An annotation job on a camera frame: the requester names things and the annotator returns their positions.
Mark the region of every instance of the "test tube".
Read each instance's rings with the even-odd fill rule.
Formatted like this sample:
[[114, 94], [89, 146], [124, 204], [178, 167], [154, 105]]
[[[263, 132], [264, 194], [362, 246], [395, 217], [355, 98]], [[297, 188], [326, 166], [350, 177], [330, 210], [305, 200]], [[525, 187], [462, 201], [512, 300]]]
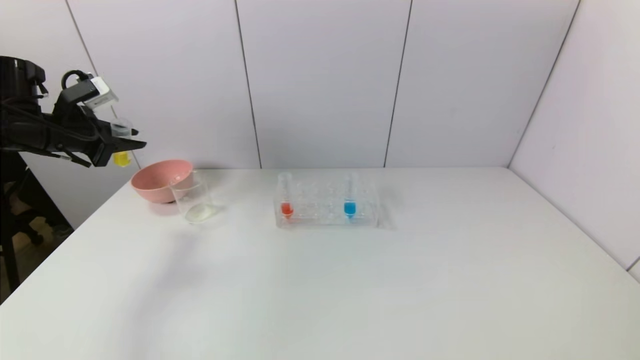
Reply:
[[278, 175], [280, 211], [285, 218], [291, 218], [291, 215], [293, 215], [293, 206], [291, 205], [291, 177], [290, 172], [282, 172]]
[[348, 218], [353, 218], [354, 215], [356, 215], [356, 187], [358, 174], [350, 173], [344, 181], [344, 214], [347, 215]]
[[[118, 118], [111, 123], [111, 136], [118, 138], [131, 138], [131, 122], [127, 119]], [[129, 151], [120, 151], [113, 154], [113, 162], [119, 167], [126, 167], [131, 163]]]

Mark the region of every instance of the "red liquid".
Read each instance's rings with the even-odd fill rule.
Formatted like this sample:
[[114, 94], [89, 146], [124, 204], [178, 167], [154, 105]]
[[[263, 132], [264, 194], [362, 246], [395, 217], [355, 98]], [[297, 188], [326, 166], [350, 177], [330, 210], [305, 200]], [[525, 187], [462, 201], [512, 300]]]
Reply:
[[293, 206], [291, 206], [291, 204], [288, 202], [281, 202], [280, 211], [285, 218], [291, 218], [291, 215], [293, 215]]

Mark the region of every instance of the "yellow liquid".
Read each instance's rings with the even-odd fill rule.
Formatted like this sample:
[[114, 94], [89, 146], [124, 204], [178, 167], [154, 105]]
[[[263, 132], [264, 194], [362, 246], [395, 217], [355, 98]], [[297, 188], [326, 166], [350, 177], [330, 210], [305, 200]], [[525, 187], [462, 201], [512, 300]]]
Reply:
[[131, 162], [131, 159], [129, 159], [129, 152], [116, 152], [113, 155], [113, 162], [119, 167], [126, 167]]

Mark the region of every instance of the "test tube with red liquid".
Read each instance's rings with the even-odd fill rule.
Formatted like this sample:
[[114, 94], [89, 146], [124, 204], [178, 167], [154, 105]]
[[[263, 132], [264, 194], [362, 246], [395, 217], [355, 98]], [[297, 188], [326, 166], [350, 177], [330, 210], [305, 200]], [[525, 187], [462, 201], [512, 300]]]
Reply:
[[278, 190], [280, 192], [280, 212], [285, 218], [293, 215], [293, 205], [291, 204], [291, 173], [282, 172], [278, 175]]

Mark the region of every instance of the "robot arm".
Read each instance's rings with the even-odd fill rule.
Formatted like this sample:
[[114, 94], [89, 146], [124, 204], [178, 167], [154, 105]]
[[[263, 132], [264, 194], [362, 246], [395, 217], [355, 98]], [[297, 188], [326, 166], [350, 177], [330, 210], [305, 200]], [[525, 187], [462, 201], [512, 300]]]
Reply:
[[[67, 79], [78, 82], [67, 88]], [[147, 143], [111, 136], [111, 123], [93, 110], [118, 100], [108, 86], [79, 70], [66, 73], [52, 114], [42, 113], [38, 99], [46, 96], [44, 70], [34, 63], [0, 56], [0, 122], [3, 151], [27, 151], [64, 158], [90, 167], [106, 166], [116, 152], [142, 149]], [[132, 129], [132, 135], [138, 131]], [[81, 152], [91, 163], [73, 154]]]

